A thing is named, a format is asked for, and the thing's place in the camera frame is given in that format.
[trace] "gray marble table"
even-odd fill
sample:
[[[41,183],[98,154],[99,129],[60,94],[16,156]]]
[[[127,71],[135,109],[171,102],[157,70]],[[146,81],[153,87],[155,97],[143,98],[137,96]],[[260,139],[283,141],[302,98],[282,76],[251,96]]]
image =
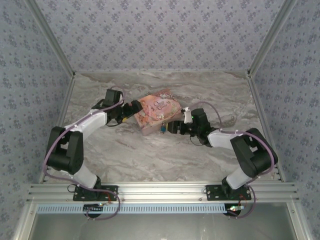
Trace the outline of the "gray marble table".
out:
[[[76,74],[64,124],[87,114],[113,85],[125,89],[128,102],[170,88],[182,107],[199,101],[212,103],[225,129],[258,128],[262,132],[247,80],[226,72]],[[202,107],[211,125],[218,127],[213,109]],[[239,166],[232,150],[195,146],[187,135],[155,132],[143,136],[134,117],[89,136],[84,143],[84,161],[103,182],[220,181]],[[278,179],[274,172],[261,178],[273,179]]]

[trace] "wall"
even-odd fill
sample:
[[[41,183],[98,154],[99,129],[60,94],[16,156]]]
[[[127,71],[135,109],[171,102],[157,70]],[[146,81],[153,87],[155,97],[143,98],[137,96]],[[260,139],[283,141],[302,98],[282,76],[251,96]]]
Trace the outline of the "wall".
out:
[[[75,71],[245,70],[283,0],[37,0]]]
[[[10,239],[38,181],[70,78],[23,0],[0,1],[0,239]]]
[[[288,181],[320,239],[320,3],[298,0],[254,77]]]

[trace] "floral wallpaper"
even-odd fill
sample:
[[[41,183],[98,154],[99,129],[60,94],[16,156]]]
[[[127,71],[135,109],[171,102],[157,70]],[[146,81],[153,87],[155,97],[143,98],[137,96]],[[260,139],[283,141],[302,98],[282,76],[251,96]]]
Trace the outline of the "floral wallpaper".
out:
[[[9,240],[70,78],[23,0],[0,9],[0,239]]]
[[[298,0],[254,77],[288,181],[320,239],[320,2]]]
[[[244,70],[283,0],[36,0],[75,71]]]

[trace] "marble surface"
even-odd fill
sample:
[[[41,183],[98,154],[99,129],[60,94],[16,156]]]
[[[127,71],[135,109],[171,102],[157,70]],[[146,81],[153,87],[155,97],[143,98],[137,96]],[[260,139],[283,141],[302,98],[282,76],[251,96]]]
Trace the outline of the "marble surface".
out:
[[[226,130],[258,128],[262,132],[247,80],[226,72],[76,74],[65,125],[87,114],[113,85],[125,89],[128,102],[170,88],[182,107],[199,101],[213,104]],[[214,110],[202,106],[211,125],[218,127]],[[103,182],[220,181],[239,166],[232,150],[195,146],[188,135],[155,132],[143,136],[134,117],[90,135],[84,142],[84,161]],[[261,179],[278,178],[270,173]]]

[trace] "back wall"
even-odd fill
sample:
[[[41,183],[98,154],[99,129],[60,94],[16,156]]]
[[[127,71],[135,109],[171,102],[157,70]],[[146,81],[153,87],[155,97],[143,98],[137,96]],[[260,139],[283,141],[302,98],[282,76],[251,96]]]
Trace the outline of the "back wall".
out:
[[[248,69],[283,0],[36,0],[74,71]]]

